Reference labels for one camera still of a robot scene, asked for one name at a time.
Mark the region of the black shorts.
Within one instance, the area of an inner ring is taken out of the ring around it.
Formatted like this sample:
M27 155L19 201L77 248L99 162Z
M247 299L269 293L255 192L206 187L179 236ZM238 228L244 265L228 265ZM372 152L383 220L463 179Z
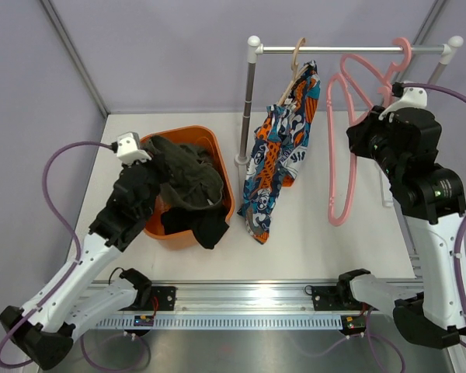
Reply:
M210 210L188 211L172 207L161 216L166 235L191 230L196 241L205 249L214 249L229 229L224 205Z

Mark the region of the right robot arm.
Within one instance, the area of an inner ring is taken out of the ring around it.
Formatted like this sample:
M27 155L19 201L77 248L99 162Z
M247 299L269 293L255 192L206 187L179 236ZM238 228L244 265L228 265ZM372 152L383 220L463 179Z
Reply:
M387 111L374 106L346 134L352 154L373 159L391 185L419 254L423 291L415 293L377 279L365 269L341 274L337 302L359 303L393 318L410 343L444 349L466 335L466 270L458 234L466 214L461 178L436 163L442 128L425 109Z

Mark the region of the metal clothes rack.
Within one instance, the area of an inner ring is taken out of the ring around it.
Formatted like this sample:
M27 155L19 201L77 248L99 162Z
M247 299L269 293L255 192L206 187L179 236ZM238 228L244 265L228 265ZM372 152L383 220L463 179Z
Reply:
M421 54L435 54L440 57L437 66L429 78L429 82L434 84L438 81L445 68L454 58L457 50L463 45L462 37L451 37L447 43L428 46L416 44L411 46L411 57ZM242 112L242 129L240 134L240 145L238 154L235 156L235 165L238 169L238 188L243 190L243 183L246 173L247 146L249 139L249 127L252 113L252 96L256 73L256 63L258 56L262 54L404 54L405 48L400 45L388 47L324 47L324 46L266 46L261 39L252 35L247 39L247 78L245 89L245 101Z

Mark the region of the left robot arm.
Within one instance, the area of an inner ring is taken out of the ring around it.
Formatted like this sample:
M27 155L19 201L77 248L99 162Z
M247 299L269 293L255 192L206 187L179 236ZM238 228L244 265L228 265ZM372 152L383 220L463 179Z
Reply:
M119 258L155 210L169 168L160 155L146 155L123 166L105 207L84 239L75 238L75 254L22 306L0 314L6 339L43 370L59 365L89 329L121 309L155 304L152 283L138 270L119 277L90 298L79 298L96 277Z

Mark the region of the beige wooden hanger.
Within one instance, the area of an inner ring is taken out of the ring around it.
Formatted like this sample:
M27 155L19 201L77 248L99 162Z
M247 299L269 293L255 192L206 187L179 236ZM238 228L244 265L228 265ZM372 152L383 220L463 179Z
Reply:
M294 47L294 50L292 52L291 65L290 65L290 69L292 72L291 79L287 87L285 88L283 94L278 99L276 103L277 106L282 106L284 104L285 100L287 99L290 93L290 90L292 89L294 83L297 81L298 72L299 72L299 63L297 61L297 56L299 54L300 48L303 47L305 44L306 44L306 38L302 37L298 40L298 42L296 43Z

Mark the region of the colourful patterned shorts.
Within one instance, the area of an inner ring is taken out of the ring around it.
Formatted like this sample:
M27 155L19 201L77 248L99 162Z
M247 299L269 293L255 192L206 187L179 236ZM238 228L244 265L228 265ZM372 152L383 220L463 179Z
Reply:
M320 92L318 66L310 60L297 73L283 103L268 106L266 119L254 131L238 214L260 244L270 236L280 191L292 186L306 158Z

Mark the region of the orange plastic basket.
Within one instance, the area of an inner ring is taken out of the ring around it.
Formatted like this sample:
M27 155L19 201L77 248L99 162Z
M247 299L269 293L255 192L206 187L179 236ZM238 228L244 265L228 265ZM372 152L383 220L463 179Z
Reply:
M224 205L228 211L226 222L229 224L235 207L235 200L231 190L226 167L224 165L224 160L222 159L221 150L214 133L202 126L181 127L169 131L150 134L141 139L141 145L144 140L150 138L153 135L160 135L176 144L187 143L192 145L200 145L207 150L207 153L213 159L214 168L219 172L224 182L224 196L222 205ZM148 236L159 241L161 245L168 249L184 249L195 244L200 245L194 238L191 230L169 235L165 234L164 227L161 223L161 216L170 208L172 207L168 206L163 201L160 193L155 202L155 213L148 220L144 228L144 232Z

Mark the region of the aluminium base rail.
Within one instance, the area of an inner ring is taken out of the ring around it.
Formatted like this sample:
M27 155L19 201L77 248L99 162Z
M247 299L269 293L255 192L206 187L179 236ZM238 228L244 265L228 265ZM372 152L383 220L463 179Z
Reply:
M310 281L153 281L155 287L174 287L175 313L196 314L268 314L341 312L357 314L361 307L351 309L330 302L329 294L322 300L311 294L313 287L331 287L334 280Z

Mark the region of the olive green shorts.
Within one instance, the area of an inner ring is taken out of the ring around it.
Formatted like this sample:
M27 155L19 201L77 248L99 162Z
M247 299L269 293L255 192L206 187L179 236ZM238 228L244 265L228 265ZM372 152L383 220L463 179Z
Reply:
M222 205L224 182L204 147L153 135L142 148L167 165L169 180L162 184L161 196L168 206L207 211Z

